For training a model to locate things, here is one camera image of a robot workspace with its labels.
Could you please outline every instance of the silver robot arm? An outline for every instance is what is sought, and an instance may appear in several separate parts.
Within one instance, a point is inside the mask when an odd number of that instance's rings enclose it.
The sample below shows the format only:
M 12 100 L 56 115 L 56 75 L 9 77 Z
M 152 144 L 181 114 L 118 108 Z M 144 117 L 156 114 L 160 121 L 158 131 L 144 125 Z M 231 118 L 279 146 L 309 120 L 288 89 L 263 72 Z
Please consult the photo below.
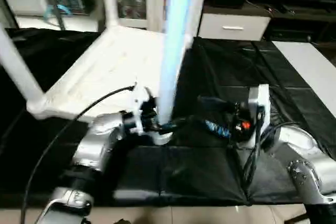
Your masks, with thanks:
M 37 224 L 89 223 L 95 188 L 106 170 L 115 143 L 124 138 L 122 113 L 98 116 L 90 125 L 72 158 L 70 170 L 64 174 Z
M 73 155 L 70 168 L 64 172 L 37 224 L 78 224 L 87 220 L 93 206 L 96 188 L 107 169 L 114 145 L 128 135 L 148 135 L 156 145 L 167 143 L 172 132 L 184 120 L 159 125 L 155 98 L 139 95 L 133 112 L 103 114 L 89 124 L 85 137 Z
M 310 223 L 336 223 L 336 161 L 296 126 L 279 128 L 268 153 L 286 167 Z

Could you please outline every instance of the black cable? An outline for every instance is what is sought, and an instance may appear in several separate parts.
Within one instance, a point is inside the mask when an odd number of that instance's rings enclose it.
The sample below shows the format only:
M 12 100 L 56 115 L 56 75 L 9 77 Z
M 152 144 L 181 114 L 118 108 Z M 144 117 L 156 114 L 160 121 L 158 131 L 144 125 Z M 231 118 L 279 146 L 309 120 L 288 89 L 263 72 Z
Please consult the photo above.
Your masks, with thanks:
M 257 161 L 260 155 L 260 131 L 264 123 L 264 115 L 265 115 L 265 108 L 258 106 L 257 112 L 256 112 L 257 121 L 256 121 L 255 146 L 252 152 L 250 153 L 249 157 L 247 158 L 247 161 L 243 168 L 244 187 L 246 190 L 251 185 L 253 177 L 254 177 L 254 173 L 257 168 Z
M 37 161 L 34 169 L 32 170 L 32 173 L 30 174 L 28 183 L 26 185 L 25 188 L 25 194 L 24 194 L 24 199 L 23 199 L 23 203 L 22 203 L 22 207 L 21 207 L 21 216 L 20 216 L 20 224 L 25 224 L 25 219 L 26 219 L 26 210 L 27 210 L 27 204 L 28 204 L 28 195 L 29 195 L 29 191 L 30 191 L 30 187 L 34 178 L 34 175 L 36 173 L 37 168 L 40 166 L 43 158 L 46 156 L 46 154 L 48 153 L 48 151 L 51 149 L 51 147 L 53 146 L 53 144 L 55 144 L 55 142 L 59 139 L 59 137 L 70 127 L 73 125 L 73 123 L 75 121 L 77 121 L 80 117 L 82 117 L 86 112 L 88 112 L 90 109 L 92 109 L 94 106 L 96 106 L 98 103 L 100 103 L 101 101 L 105 100 L 106 98 L 117 94 L 119 92 L 125 91 L 125 90 L 130 90 L 132 91 L 134 88 L 134 86 L 129 86 L 129 87 L 125 87 L 125 88 L 121 88 L 121 89 L 117 89 L 114 90 L 106 95 L 104 95 L 103 97 L 99 98 L 98 100 L 96 100 L 95 102 L 91 103 L 88 107 L 86 107 L 86 109 L 84 109 L 82 112 L 80 112 L 77 116 L 75 116 L 75 118 L 73 118 L 70 122 L 68 122 L 58 133 L 57 135 L 54 137 L 53 140 L 51 140 L 51 142 L 49 143 L 49 145 L 44 149 L 43 153 L 41 154 L 39 160 Z
M 299 123 L 290 121 L 285 123 L 280 123 L 275 126 L 272 126 L 270 129 L 264 131 L 262 136 L 260 136 L 260 129 L 259 127 L 256 127 L 256 145 L 250 155 L 247 158 L 247 161 L 245 162 L 244 168 L 243 168 L 243 178 L 245 183 L 245 189 L 248 189 L 248 187 L 251 185 L 254 173 L 256 171 L 256 165 L 257 165 L 257 158 L 260 155 L 260 148 L 265 142 L 265 140 L 268 138 L 268 136 L 271 133 L 274 133 L 278 128 L 286 126 L 286 125 L 299 125 Z
M 264 132 L 264 134 L 262 135 L 261 140 L 260 140 L 260 145 L 263 145 L 263 143 L 265 142 L 265 140 L 268 138 L 268 136 L 271 133 L 274 133 L 278 128 L 286 126 L 286 125 L 299 125 L 299 123 L 298 122 L 290 121 L 290 122 L 285 122 L 285 123 L 279 123 L 279 124 L 273 126 L 268 131 Z

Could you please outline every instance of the cabinet drawer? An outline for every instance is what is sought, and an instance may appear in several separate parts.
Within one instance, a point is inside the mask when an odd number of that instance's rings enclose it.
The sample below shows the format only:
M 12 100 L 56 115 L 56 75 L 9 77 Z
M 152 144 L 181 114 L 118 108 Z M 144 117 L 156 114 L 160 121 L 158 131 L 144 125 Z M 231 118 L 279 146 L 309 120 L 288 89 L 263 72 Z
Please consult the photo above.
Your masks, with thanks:
M 208 39 L 260 40 L 269 17 L 203 14 L 199 36 Z

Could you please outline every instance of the white chair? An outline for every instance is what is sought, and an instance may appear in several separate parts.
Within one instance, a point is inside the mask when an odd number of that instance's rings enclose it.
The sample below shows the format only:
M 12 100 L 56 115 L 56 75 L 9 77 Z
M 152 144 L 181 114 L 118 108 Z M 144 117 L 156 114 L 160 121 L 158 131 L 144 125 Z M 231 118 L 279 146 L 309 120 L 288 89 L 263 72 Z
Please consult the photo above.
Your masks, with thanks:
M 104 0 L 104 4 L 106 30 L 46 93 L 1 29 L 0 61 L 27 100 L 27 110 L 37 119 L 72 119 L 94 100 L 136 81 L 158 95 L 165 35 L 120 26 L 116 0 Z M 182 54 L 192 43 L 191 23 L 186 28 Z M 92 108 L 81 120 L 91 121 L 98 114 L 131 109 L 133 99 L 129 92 L 117 94 Z

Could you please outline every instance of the black fabric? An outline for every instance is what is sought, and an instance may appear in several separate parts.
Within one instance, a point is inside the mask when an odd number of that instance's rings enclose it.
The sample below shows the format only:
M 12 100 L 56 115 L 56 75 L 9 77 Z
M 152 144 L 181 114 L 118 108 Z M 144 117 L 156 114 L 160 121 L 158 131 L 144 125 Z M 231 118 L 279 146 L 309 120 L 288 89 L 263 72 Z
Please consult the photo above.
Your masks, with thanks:
M 9 34 L 45 90 L 99 35 L 43 29 L 11 30 Z M 221 124 L 223 115 L 206 111 L 197 97 L 244 101 L 248 87 L 260 83 L 270 84 L 273 124 L 298 121 L 335 157 L 336 119 L 271 42 L 195 38 L 183 60 L 173 116 L 192 114 Z M 24 110 L 24 101 L 8 77 L 4 85 L 8 87 L 6 103 L 10 106 L 5 114 L 7 125 L 1 131 L 0 164 L 4 176 L 0 179 L 0 207 L 18 207 L 33 165 L 67 121 L 35 120 Z M 76 123 L 52 148 L 33 181 L 30 206 L 46 203 L 86 129 L 86 124 Z M 96 198 L 98 206 L 300 202 L 285 169 L 263 152 L 250 191 L 243 191 L 235 152 L 196 122 L 176 132 L 166 146 L 153 146 L 144 138 L 129 139 L 119 142 L 112 154 Z M 237 153 L 242 157 L 248 154 Z

